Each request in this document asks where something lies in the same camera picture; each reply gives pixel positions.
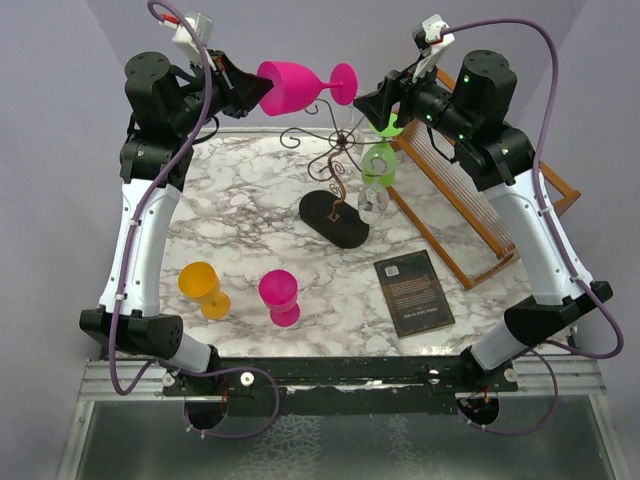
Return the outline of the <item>pink wine glass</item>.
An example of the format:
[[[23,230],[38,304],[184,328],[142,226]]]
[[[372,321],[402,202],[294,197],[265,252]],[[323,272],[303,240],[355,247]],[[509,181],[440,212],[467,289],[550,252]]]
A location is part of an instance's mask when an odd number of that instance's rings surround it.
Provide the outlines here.
[[[293,62],[265,61],[258,67],[257,75],[273,83],[259,103],[271,117],[306,109],[323,90],[329,90],[338,105],[350,105],[359,86],[357,73],[348,63],[336,65],[328,82],[321,81],[310,68]]]
[[[298,321],[298,292],[297,279],[287,270],[272,270],[263,276],[259,283],[259,295],[275,325],[290,327]]]

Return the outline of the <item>green plastic wine glass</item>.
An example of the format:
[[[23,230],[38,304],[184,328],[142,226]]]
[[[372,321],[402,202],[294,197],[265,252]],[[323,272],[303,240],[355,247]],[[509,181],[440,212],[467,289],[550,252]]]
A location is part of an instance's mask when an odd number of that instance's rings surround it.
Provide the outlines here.
[[[361,179],[367,184],[379,183],[382,187],[390,187],[396,178],[398,160],[391,140],[398,137],[402,127],[396,127],[398,115],[391,113],[388,125],[380,130],[369,124],[371,131],[378,137],[370,148],[364,153],[361,164]]]

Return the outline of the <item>clear wine glass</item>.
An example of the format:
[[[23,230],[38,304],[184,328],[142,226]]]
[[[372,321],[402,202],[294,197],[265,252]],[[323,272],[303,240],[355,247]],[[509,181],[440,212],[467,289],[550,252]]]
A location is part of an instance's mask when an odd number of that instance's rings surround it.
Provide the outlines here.
[[[370,184],[358,195],[358,214],[360,220],[368,225],[379,223],[389,206],[389,194],[379,184]]]
[[[344,128],[347,140],[350,146],[350,152],[354,156],[361,156],[364,146],[361,142],[364,140],[364,133],[361,128],[362,117],[360,113],[353,107],[348,108],[349,122]]]

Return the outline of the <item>orange plastic wine glass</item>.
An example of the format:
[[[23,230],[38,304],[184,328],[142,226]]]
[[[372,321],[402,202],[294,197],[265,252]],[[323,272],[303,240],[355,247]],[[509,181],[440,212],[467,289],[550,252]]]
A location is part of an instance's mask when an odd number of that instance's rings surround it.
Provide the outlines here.
[[[229,313],[231,300],[221,291],[215,269],[206,262],[187,265],[178,277],[181,293],[195,302],[207,319],[218,320]]]

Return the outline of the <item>pink wine glass front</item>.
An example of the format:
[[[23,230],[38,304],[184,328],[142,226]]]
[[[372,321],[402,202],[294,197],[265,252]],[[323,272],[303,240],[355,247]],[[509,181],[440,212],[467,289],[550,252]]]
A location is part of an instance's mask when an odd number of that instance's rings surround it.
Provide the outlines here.
[[[287,270],[272,270],[263,276],[259,283],[259,295],[275,325],[290,327],[298,321],[298,292],[297,279]]]

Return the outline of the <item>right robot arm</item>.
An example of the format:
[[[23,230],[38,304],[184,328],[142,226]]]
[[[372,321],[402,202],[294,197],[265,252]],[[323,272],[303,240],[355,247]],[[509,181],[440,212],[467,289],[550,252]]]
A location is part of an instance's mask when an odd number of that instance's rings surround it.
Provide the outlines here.
[[[571,326],[613,291],[581,265],[534,169],[530,140],[504,120],[517,84],[507,59],[489,50],[468,53],[452,91],[436,76],[435,69],[420,75],[417,65],[393,70],[353,105],[376,129],[417,120],[454,140],[454,162],[496,210],[522,259],[531,296],[461,355],[461,383],[481,391],[497,368]]]

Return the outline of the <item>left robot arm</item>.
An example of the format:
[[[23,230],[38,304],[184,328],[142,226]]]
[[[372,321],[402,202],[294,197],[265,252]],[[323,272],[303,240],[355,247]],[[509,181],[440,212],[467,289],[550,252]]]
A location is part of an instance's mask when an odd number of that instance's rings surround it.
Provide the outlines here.
[[[79,326],[103,347],[155,357],[186,372],[186,382],[206,395],[220,385],[217,350],[184,330],[177,315],[160,311],[159,280],[173,212],[184,189],[193,150],[185,145],[198,119],[217,114],[240,119],[272,83],[210,50],[212,97],[205,97],[201,67],[186,73],[158,52],[133,56],[125,66],[132,108],[120,151],[122,216],[106,287]]]

